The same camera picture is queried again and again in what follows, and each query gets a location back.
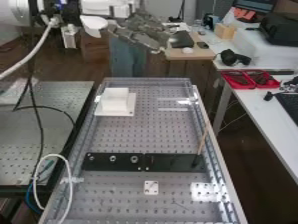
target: table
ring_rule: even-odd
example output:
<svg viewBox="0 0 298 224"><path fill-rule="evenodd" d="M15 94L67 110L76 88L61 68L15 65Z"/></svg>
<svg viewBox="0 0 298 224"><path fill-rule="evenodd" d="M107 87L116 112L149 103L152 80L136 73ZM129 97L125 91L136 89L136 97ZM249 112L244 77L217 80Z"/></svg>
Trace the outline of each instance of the table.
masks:
<svg viewBox="0 0 298 224"><path fill-rule="evenodd" d="M236 48L230 40L222 40L214 32L206 30L206 35L200 36L201 40L205 41L209 44L210 49L216 54L220 54L224 50L232 49L236 53L244 54L240 52L240 50ZM212 113L213 106L214 106L214 101L216 101L216 96L217 96L217 90L220 83L222 82L220 72L225 70L249 70L249 69L258 69L258 70L266 70L272 74L278 74L278 73L285 73L285 74L293 74L291 69L287 67L281 67L276 66L274 64L272 66L256 66L254 63L252 62L250 65L244 65L238 63L236 66L226 66L222 61L221 61L221 56L218 55L216 59L213 60L213 65L217 70L217 74L210 74L208 75L208 83L206 83L206 90L208 88L212 89L209 91L209 94L206 94L206 91L204 93L204 99L206 101L206 110L208 114Z"/></svg>
<svg viewBox="0 0 298 224"><path fill-rule="evenodd" d="M137 93L136 114L95 117L97 104L91 106L69 157L72 173L84 182L76 184L65 223L246 224L212 129L202 152L208 169L202 172L81 170L88 153L196 153L208 122L200 93L189 79L108 78L99 95L107 87L129 87ZM158 181L158 196L144 194L146 180ZM190 186L201 190L194 192ZM40 223L57 223L67 195L68 186L57 184Z"/></svg>
<svg viewBox="0 0 298 224"><path fill-rule="evenodd" d="M164 25L180 25L178 30L186 30L189 31L186 23L164 23ZM197 42L201 42L200 35L194 32L189 33L190 37L194 41L194 47L193 47L193 53L185 54L182 52L182 49L172 48L170 43L168 42L168 48L165 50L165 57L166 57L166 74L169 75L170 70L170 61L185 61L184 64L184 75L186 74L186 68L188 68L188 61L196 61L196 60L213 60L216 57L216 54L213 50L210 49L201 49L197 45Z"/></svg>
<svg viewBox="0 0 298 224"><path fill-rule="evenodd" d="M212 32L210 30L206 30L206 35L200 36L200 39L206 42L209 44L210 49L213 50L213 52L216 54L220 54L224 50L226 49L232 49L237 54L244 54L244 52L241 52L236 46L233 45L233 42L230 40L224 40L221 39L214 32ZM226 66L222 61L221 61L221 57L220 55L216 57L216 59L213 60L213 65L216 67L216 69L218 71L222 70L230 70L230 69L261 69L261 70L277 70L277 71L282 71L282 70L289 70L289 67L285 65L283 67L281 66L276 66L274 63L269 66L257 66L254 65L254 61L252 61L250 65L244 65L242 63L238 63L236 66Z"/></svg>
<svg viewBox="0 0 298 224"><path fill-rule="evenodd" d="M294 76L274 76L274 78L278 81L289 81ZM276 97L269 102L264 100L268 91L272 91L273 93L281 92L278 89L237 90L232 89L230 85L225 82L224 93L213 123L213 130L217 135L230 95L233 93L281 162L291 174L293 179L298 183L298 126L291 120Z"/></svg>
<svg viewBox="0 0 298 224"><path fill-rule="evenodd" d="M93 82L40 82L35 86L37 105L68 112L76 122L76 130L80 130L92 87ZM28 105L32 104L27 95L20 106ZM73 124L57 111L40 108L39 112L44 127L44 155L61 153L65 144L71 144L77 134L72 132ZM0 112L0 142L0 195L21 195L28 188L40 151L40 132L33 109ZM48 191L53 187L59 174L57 164L43 174L41 179L48 177L39 185L43 190Z"/></svg>

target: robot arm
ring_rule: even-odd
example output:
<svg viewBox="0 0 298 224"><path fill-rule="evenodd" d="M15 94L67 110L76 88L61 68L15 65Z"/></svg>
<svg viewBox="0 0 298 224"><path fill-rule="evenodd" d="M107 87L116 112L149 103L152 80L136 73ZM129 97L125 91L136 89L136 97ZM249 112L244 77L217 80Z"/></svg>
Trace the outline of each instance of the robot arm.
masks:
<svg viewBox="0 0 298 224"><path fill-rule="evenodd" d="M75 35L83 27L87 33L100 38L100 31L109 32L125 41L141 44L158 51L165 47L169 33L161 22L144 10L144 0L1 0L0 23L29 26L31 15L40 26L51 18L59 19L64 45L76 48Z"/></svg>

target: black cable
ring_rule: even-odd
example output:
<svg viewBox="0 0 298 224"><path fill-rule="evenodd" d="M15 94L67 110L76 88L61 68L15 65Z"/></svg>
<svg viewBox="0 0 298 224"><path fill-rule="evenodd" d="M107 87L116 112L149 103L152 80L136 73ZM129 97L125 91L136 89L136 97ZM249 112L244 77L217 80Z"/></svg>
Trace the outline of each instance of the black cable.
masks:
<svg viewBox="0 0 298 224"><path fill-rule="evenodd" d="M32 108L33 108L33 106L24 106L24 107L19 107L15 111L25 110L25 109L32 109ZM49 106L36 106L36 108L49 109L49 110L55 110L55 111L57 111L60 113L64 113L65 116L68 117L68 119L72 122L73 128L76 128L75 120L73 120L72 116L65 111L63 111L63 110L60 110L60 109L57 109L55 107L49 107Z"/></svg>
<svg viewBox="0 0 298 224"><path fill-rule="evenodd" d="M40 113L39 113L39 109L37 109L37 105L36 105L36 99L35 99L35 93L33 93L33 87L32 87L31 80L29 80L29 93L31 93L31 101L32 101L32 105L33 105L32 107L35 110L36 120L37 120L37 124L39 124L39 129L40 129L40 152L39 152L37 161L35 164L33 172L32 172L32 175L33 175L39 161L40 161L43 153L44 153L44 128L43 128Z"/></svg>
<svg viewBox="0 0 298 224"><path fill-rule="evenodd" d="M29 42L29 46L28 46L29 52L32 51L33 45L35 45L35 22L36 22L36 19L35 19L35 17L31 16L31 42ZM28 91L29 82L32 81L32 77L33 77L33 74L35 74L35 56L28 61L28 73L29 74L28 74L28 78L27 78L25 87L23 89L21 96L20 96L20 98L17 100L17 103L16 103L15 108L13 108L12 111L15 111L17 109L17 107L20 106L20 104L23 102L23 99L25 97L25 93Z"/></svg>
<svg viewBox="0 0 298 224"><path fill-rule="evenodd" d="M178 14L178 17L181 16L181 19L184 21L184 10L185 10L185 0L182 0L182 4L181 4L181 7L180 7L180 14Z"/></svg>

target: white block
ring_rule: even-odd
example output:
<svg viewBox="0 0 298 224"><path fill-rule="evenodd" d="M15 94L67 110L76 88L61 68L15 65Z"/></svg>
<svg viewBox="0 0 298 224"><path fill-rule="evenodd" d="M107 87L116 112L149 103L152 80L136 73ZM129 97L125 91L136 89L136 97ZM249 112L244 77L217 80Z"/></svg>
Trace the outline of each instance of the white block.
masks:
<svg viewBox="0 0 298 224"><path fill-rule="evenodd" d="M128 88L107 88L101 96L104 111L128 111Z"/></svg>
<svg viewBox="0 0 298 224"><path fill-rule="evenodd" d="M144 194L158 195L158 181L148 180L144 183Z"/></svg>

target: gray surface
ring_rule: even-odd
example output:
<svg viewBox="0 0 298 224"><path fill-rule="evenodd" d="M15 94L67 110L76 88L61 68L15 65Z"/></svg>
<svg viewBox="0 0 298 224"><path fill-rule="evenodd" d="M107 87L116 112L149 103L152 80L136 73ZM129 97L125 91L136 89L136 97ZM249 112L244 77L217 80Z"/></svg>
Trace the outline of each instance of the gray surface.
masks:
<svg viewBox="0 0 298 224"><path fill-rule="evenodd" d="M205 123L189 79L107 79L100 93L107 86L127 86L130 92L137 92L136 116L99 118L93 116L96 105L91 108L71 156L73 175L83 177L84 183L75 187L65 223L237 223L210 137L204 150L208 173L81 171L87 152L194 153L202 136ZM177 104L177 100L181 102L189 97L192 105ZM161 112L158 108L188 111ZM158 196L144 195L145 180L160 181ZM196 201L192 183L202 187ZM57 222L67 198L68 187L59 185L40 223Z"/></svg>
<svg viewBox="0 0 298 224"><path fill-rule="evenodd" d="M68 112L76 121L92 85L93 82L41 82L35 86L37 105ZM28 105L32 104L27 96L21 106ZM45 136L44 155L60 153L73 128L72 123L60 112L48 109L39 111ZM40 151L40 131L33 109L0 112L0 142L0 185L25 185Z"/></svg>

